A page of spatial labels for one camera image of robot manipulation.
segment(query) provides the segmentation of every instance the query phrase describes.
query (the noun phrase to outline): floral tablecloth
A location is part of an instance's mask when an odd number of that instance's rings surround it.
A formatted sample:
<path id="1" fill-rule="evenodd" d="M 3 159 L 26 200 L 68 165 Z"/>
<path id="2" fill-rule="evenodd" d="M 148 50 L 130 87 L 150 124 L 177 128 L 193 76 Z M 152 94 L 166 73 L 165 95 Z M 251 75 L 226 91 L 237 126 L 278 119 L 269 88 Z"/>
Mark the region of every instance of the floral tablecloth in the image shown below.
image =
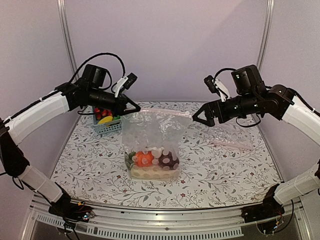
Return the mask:
<path id="1" fill-rule="evenodd" d="M 145 108 L 194 113 L 202 103 L 141 102 Z M 250 124 L 251 117 L 246 119 Z M 257 127 L 228 122 L 252 150 L 212 144 L 211 131 L 193 122 L 179 143 L 178 179 L 131 179 L 125 165 L 121 131 L 98 135 L 92 116 L 82 116 L 68 140 L 51 179 L 73 198 L 145 208 L 210 208 L 261 202 L 280 181 Z"/>

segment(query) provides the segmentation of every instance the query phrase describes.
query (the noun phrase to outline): lavender wall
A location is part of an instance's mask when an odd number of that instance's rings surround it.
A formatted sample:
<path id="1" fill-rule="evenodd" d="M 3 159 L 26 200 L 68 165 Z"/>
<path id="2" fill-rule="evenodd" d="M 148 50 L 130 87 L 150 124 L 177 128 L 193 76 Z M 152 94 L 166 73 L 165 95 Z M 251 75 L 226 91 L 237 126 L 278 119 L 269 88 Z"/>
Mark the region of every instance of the lavender wall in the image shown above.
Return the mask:
<path id="1" fill-rule="evenodd" d="M 267 85 L 297 90 L 320 109 L 320 1 L 276 1 L 261 75 Z M 309 169 L 320 147 L 293 126 L 266 116 L 261 129 L 285 180 Z M 320 239 L 320 201 L 316 191 L 302 198 L 314 239 Z"/>
<path id="2" fill-rule="evenodd" d="M 267 1 L 138 0 L 65 3 L 78 63 L 99 52 L 119 54 L 127 72 L 138 76 L 134 100 L 215 100 L 203 83 L 225 67 L 257 61 Z M 117 81 L 112 58 L 92 61 Z M 222 74 L 235 93 L 230 73 Z"/>
<path id="3" fill-rule="evenodd" d="M 0 116 L 6 118 L 67 81 L 72 72 L 56 1 L 2 1 L 0 32 Z M 76 117 L 74 112 L 59 116 L 20 145 L 30 163 L 47 176 Z M 19 239 L 32 196 L 30 190 L 19 190 L 9 176 L 0 177 L 2 240 Z"/>

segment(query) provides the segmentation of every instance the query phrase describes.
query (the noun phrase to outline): plastic basket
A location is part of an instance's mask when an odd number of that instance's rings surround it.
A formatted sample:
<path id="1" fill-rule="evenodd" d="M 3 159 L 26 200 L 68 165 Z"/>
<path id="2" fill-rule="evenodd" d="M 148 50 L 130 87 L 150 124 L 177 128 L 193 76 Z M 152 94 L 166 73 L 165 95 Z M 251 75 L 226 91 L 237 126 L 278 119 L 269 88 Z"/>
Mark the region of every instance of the plastic basket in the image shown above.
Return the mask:
<path id="1" fill-rule="evenodd" d="M 121 118 L 114 121 L 107 122 L 107 123 L 103 123 L 103 124 L 98 124 L 99 121 L 96 120 L 95 115 L 92 115 L 92 118 L 93 118 L 92 127 L 94 128 L 96 133 L 99 135 L 112 133 L 112 132 L 121 130 L 122 128 Z"/>

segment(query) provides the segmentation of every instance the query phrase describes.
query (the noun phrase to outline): white polka dot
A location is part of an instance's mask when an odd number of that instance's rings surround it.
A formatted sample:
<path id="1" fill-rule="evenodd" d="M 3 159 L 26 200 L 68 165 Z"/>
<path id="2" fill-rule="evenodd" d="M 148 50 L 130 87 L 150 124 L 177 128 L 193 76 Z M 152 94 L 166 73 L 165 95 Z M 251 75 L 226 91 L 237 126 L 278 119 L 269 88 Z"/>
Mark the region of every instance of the white polka dot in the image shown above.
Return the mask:
<path id="1" fill-rule="evenodd" d="M 158 164 L 159 164 L 159 160 L 156 159 L 156 158 L 153 159 L 153 160 L 152 160 L 152 164 L 153 164 L 153 165 L 158 165 Z"/>
<path id="2" fill-rule="evenodd" d="M 142 158 L 142 164 L 144 164 L 144 165 L 146 165 L 146 164 L 148 164 L 148 160 L 146 159 L 146 158 Z"/>
<path id="3" fill-rule="evenodd" d="M 163 154 L 164 156 L 167 156 L 167 155 L 169 154 L 169 150 L 164 149 L 164 150 L 162 151 L 162 154 Z"/>
<path id="4" fill-rule="evenodd" d="M 173 161 L 176 161 L 176 160 L 178 159 L 176 152 L 175 152 L 175 151 L 172 151 L 171 153 L 172 153 L 172 159 L 173 159 Z"/>
<path id="5" fill-rule="evenodd" d="M 163 162 L 164 164 L 168 164 L 168 163 L 170 162 L 170 159 L 169 159 L 169 158 L 165 158 L 165 159 L 162 160 L 162 162 Z"/>
<path id="6" fill-rule="evenodd" d="M 161 154 L 162 154 L 162 151 L 161 150 L 152 150 L 151 151 L 151 154 L 156 158 L 160 158 L 161 157 Z"/>

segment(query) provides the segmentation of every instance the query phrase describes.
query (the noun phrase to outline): ziplock bag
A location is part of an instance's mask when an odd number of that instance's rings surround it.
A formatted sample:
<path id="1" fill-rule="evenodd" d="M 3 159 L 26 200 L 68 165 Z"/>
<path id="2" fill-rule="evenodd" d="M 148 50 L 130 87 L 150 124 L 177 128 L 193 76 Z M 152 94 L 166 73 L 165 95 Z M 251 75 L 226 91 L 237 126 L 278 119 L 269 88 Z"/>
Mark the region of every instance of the ziplock bag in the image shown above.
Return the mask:
<path id="1" fill-rule="evenodd" d="M 209 136 L 212 144 L 246 150 L 254 149 L 248 129 L 238 126 L 235 119 L 227 123 L 217 123 L 210 129 Z"/>
<path id="2" fill-rule="evenodd" d="M 192 122 L 190 113 L 142 108 L 122 117 L 124 160 L 138 179 L 177 178 L 180 173 L 178 143 Z"/>

